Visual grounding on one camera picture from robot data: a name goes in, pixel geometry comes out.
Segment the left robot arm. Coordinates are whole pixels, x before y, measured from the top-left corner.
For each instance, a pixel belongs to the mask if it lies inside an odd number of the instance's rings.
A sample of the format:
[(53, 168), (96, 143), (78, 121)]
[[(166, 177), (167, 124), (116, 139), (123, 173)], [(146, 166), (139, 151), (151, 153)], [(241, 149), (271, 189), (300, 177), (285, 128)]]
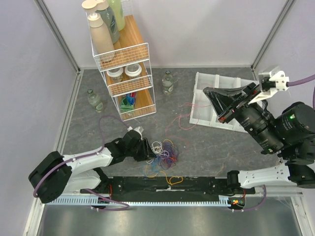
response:
[(142, 136), (141, 127), (130, 129), (122, 138), (92, 151), (73, 155), (53, 151), (28, 177), (34, 188), (33, 196), (47, 204), (65, 192), (93, 189), (96, 193), (104, 193), (108, 181), (102, 168), (121, 163), (127, 157), (137, 162), (156, 157), (148, 139)]

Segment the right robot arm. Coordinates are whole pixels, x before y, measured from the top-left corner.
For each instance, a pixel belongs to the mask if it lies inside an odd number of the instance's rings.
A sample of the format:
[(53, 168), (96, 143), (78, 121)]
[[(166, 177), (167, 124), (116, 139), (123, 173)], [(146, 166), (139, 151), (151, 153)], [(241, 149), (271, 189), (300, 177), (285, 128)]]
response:
[(212, 103), (220, 123), (235, 119), (260, 145), (262, 154), (277, 154), (283, 163), (254, 171), (232, 170), (225, 187), (230, 193), (260, 185), (315, 187), (315, 111), (303, 102), (295, 102), (275, 118), (253, 99), (260, 86), (250, 83), (240, 88), (210, 88), (203, 93)]

